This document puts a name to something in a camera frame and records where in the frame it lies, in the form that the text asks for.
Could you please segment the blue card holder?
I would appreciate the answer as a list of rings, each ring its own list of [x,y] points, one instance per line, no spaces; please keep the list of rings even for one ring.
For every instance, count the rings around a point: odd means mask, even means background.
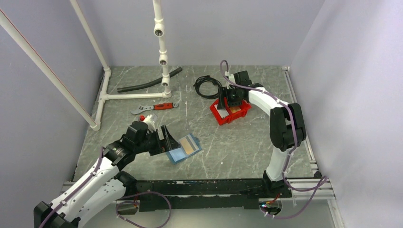
[[[178,164],[202,150],[200,140],[192,133],[179,140],[180,147],[166,152],[172,164]]]

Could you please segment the gold credit card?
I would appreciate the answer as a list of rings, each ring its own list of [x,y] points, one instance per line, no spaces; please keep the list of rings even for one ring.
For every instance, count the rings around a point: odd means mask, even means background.
[[[191,134],[181,138],[179,143],[187,156],[191,156],[200,150],[198,143]]]

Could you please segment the red plastic bin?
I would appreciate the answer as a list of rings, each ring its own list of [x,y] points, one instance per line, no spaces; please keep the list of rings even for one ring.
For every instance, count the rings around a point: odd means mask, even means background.
[[[225,109],[228,111],[229,116],[223,119],[221,119],[221,117],[216,111],[218,100],[215,100],[213,104],[210,106],[210,111],[219,125],[229,124],[236,119],[245,117],[249,109],[251,109],[251,105],[246,101],[242,101],[241,105],[236,107],[229,107],[227,99],[225,100],[225,103],[226,103]]]

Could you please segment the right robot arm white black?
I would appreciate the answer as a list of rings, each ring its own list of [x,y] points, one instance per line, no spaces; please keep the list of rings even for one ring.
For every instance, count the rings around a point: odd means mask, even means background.
[[[218,92],[218,109],[238,107],[247,102],[269,116],[273,153],[265,171],[269,180],[262,183],[262,192],[267,197],[274,197],[280,191],[278,181],[285,175],[290,154],[307,136],[301,107],[298,103],[277,98],[259,83],[252,83],[247,71],[235,74],[224,71],[223,76],[227,84]]]

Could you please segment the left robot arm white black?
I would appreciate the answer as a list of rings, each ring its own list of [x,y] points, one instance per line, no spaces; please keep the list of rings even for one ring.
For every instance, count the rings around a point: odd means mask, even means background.
[[[136,155],[151,156],[181,147],[166,126],[151,121],[134,121],[120,139],[101,148],[93,166],[68,190],[50,203],[34,208],[36,228],[77,228],[112,201],[129,200],[138,193],[137,180],[125,172]]]

